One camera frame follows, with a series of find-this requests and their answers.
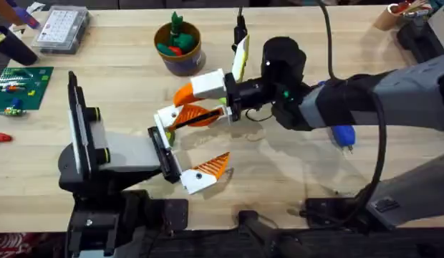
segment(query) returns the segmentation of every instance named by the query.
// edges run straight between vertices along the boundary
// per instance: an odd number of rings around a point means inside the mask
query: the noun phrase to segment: green circuit board
[[[9,107],[14,97],[23,102],[22,109],[38,110],[52,73],[53,67],[5,68],[0,76],[0,110]],[[2,91],[10,82],[21,90]]]

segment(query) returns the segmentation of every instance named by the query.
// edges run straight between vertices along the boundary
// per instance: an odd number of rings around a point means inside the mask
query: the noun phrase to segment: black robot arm
[[[302,82],[306,55],[293,39],[277,37],[264,45],[262,76],[235,84],[226,76],[233,120],[241,111],[272,103],[286,129],[312,130],[333,125],[376,125],[371,92],[380,99],[387,125],[444,130],[444,55],[378,75],[354,75],[315,86]]]

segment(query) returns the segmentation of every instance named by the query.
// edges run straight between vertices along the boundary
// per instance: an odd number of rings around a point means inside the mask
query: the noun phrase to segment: wooden table
[[[371,27],[382,6],[329,7],[334,39],[334,70],[338,77],[377,73],[413,64],[394,40],[394,32]],[[236,9],[179,10],[203,37],[209,72],[231,68]],[[43,57],[36,66],[55,67],[39,111],[26,118],[0,116],[0,132],[14,137],[0,144],[0,232],[65,231],[72,210],[70,193],[58,187],[57,159],[70,142],[67,117],[67,73],[78,76],[87,103],[98,106],[108,131],[144,135],[154,125],[153,113],[172,103],[174,92],[188,78],[166,70],[153,46],[155,30],[169,21],[171,10],[92,11],[92,24],[76,55]],[[324,18],[317,7],[246,9],[251,35],[245,78],[259,76],[264,42],[290,36],[307,54],[305,82],[328,78]],[[23,40],[30,44],[34,32]],[[212,107],[215,102],[203,101]],[[269,108],[261,111],[269,115]],[[355,194],[372,176],[377,129],[357,127],[354,154],[332,145],[327,130],[294,132],[275,119],[247,119],[219,128],[178,131],[181,163],[190,166],[231,151],[233,173],[213,187],[189,196],[162,176],[133,188],[154,198],[187,198],[189,229],[228,229],[241,209],[255,209],[283,228],[305,227],[297,216],[308,196],[328,196],[330,189]],[[383,178],[409,171],[444,154],[444,133],[389,127]],[[444,226],[444,217],[407,226]]]

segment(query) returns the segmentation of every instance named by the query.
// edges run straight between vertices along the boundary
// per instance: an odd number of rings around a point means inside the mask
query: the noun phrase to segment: wire
[[[315,0],[319,7],[321,7],[322,13],[325,19],[325,27],[327,31],[327,69],[329,71],[330,79],[338,80],[334,74],[334,68],[332,64],[332,30],[330,28],[330,18],[329,12],[327,12],[327,8],[321,0]]]
[[[327,65],[329,70],[329,76],[333,80],[338,80],[333,72],[332,67],[332,31],[330,29],[330,20],[329,20],[329,13],[327,12],[327,8],[322,3],[321,0],[315,0],[319,7],[321,7],[322,13],[324,14],[326,29],[327,29]],[[386,145],[387,145],[387,129],[386,129],[386,119],[385,119],[385,111],[382,107],[382,103],[378,96],[371,90],[366,88],[358,87],[359,90],[364,90],[372,99],[373,105],[375,106],[375,111],[377,113],[377,119],[378,119],[378,154],[377,154],[377,162],[375,165],[375,172],[373,173],[372,181],[368,185],[368,187],[365,189],[365,192],[363,192],[363,196],[359,199],[357,202],[356,207],[354,208],[354,211],[343,220],[339,220],[336,218],[333,218],[331,216],[327,216],[324,214],[319,214],[317,212],[313,211],[305,211],[307,213],[307,216],[309,215],[315,215],[320,216],[324,219],[327,219],[329,221],[334,222],[333,224],[327,225],[327,226],[321,226],[321,227],[315,227],[311,229],[305,229],[303,231],[300,231],[300,233],[308,232],[308,231],[316,231],[316,230],[323,230],[323,229],[338,229],[340,227],[343,227],[347,222],[353,220],[354,217],[358,215],[359,212],[361,212],[370,199],[372,198],[373,193],[375,192],[378,183],[381,179],[382,169],[385,164],[385,156],[386,156]]]
[[[299,233],[304,233],[308,231],[316,231],[316,230],[323,230],[323,229],[336,229],[344,226],[347,222],[353,220],[354,217],[358,215],[361,210],[363,210],[370,199],[372,198],[373,193],[375,192],[378,183],[381,179],[382,169],[385,164],[385,156],[386,156],[386,145],[387,145],[387,129],[386,129],[386,119],[385,119],[385,111],[382,107],[382,103],[378,96],[370,91],[366,90],[370,94],[370,97],[373,100],[373,104],[375,105],[376,113],[377,113],[377,119],[378,119],[378,154],[377,154],[377,162],[375,165],[375,172],[373,173],[372,181],[366,188],[365,192],[363,192],[363,196],[361,197],[360,201],[357,202],[356,208],[354,208],[354,211],[344,220],[339,220],[332,218],[332,221],[334,222],[331,225],[328,226],[322,226],[322,227],[316,227],[311,229],[305,229],[303,231],[300,231]],[[319,213],[314,213],[313,211],[310,212],[311,215],[317,215],[320,216]]]
[[[257,252],[260,253],[260,255],[261,255],[263,258],[266,258],[266,254],[265,254],[264,249],[262,248],[262,244],[261,244],[261,242],[257,239],[256,236],[254,236],[254,234],[252,234],[251,230],[250,230],[248,227],[246,227],[246,232],[248,233],[249,238],[252,240],[252,242],[253,242],[254,245],[256,246],[256,250],[257,250]]]
[[[268,120],[271,117],[273,117],[273,114],[271,114],[270,116],[268,116],[266,118],[262,118],[262,119],[258,119],[257,120],[257,119],[254,119],[254,118],[249,116],[249,111],[250,110],[253,110],[253,108],[249,108],[248,110],[246,110],[246,112],[244,113],[244,116],[246,116],[247,119],[249,119],[250,121],[253,121],[253,122],[262,122],[262,121]]]
[[[160,241],[202,239],[202,238],[211,237],[211,236],[228,234],[228,233],[231,233],[231,232],[237,231],[237,230],[238,230],[238,228],[233,228],[233,229],[228,229],[228,230],[224,230],[224,231],[216,231],[216,232],[211,232],[211,233],[207,233],[207,234],[200,234],[198,236],[164,237],[164,238],[160,238]]]
[[[155,237],[152,239],[152,241],[151,241],[151,243],[150,243],[150,246],[149,246],[148,253],[145,255],[144,258],[149,258],[150,254],[152,253],[152,250],[153,250],[154,244],[155,244],[155,242],[158,240],[158,237],[159,237],[161,234],[162,234],[162,232],[159,231],[159,232],[157,233],[157,235],[155,235]]]

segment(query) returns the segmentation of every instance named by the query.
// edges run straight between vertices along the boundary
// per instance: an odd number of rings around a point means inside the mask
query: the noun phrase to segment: blue connector
[[[332,126],[332,134],[338,146],[348,147],[352,153],[352,146],[356,143],[356,132],[351,125]]]

